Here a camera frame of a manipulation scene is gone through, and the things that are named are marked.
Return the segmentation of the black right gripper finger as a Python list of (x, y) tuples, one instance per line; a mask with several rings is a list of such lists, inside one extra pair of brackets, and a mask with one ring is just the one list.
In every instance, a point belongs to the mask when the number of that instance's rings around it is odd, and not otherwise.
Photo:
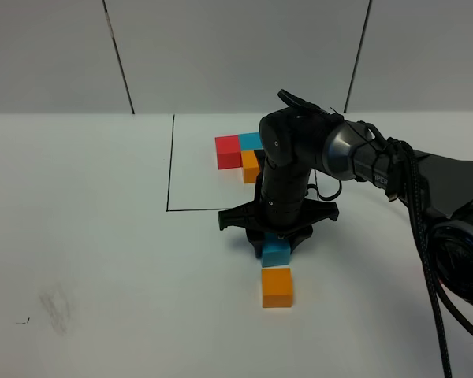
[(302, 242), (312, 237), (313, 228), (301, 228), (288, 235), (278, 235), (280, 240), (289, 243), (290, 251), (293, 252)]
[(263, 232), (247, 232), (247, 239), (254, 248), (255, 257), (260, 259), (263, 253), (265, 234)]

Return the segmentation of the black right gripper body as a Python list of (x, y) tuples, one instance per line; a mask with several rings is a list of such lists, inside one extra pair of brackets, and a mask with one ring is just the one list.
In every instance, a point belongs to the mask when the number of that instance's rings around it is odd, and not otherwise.
[(339, 210), (334, 202), (304, 199), (284, 204), (266, 203), (261, 199), (247, 202), (218, 213), (221, 230), (228, 227), (243, 228), (247, 232), (263, 232), (288, 235), (301, 228), (313, 228), (319, 221), (338, 218)]

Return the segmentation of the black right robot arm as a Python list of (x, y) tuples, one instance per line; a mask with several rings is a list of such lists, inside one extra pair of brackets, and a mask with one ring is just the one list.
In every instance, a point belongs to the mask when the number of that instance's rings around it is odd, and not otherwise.
[(473, 305), (473, 161), (415, 150), (373, 124), (328, 113), (287, 91), (278, 96), (285, 108), (259, 123), (264, 151), (255, 197), (222, 210), (220, 229), (243, 228), (256, 250), (267, 233), (297, 246), (315, 223), (339, 214), (333, 198), (307, 199), (312, 171), (370, 183), (407, 207), (429, 285)]

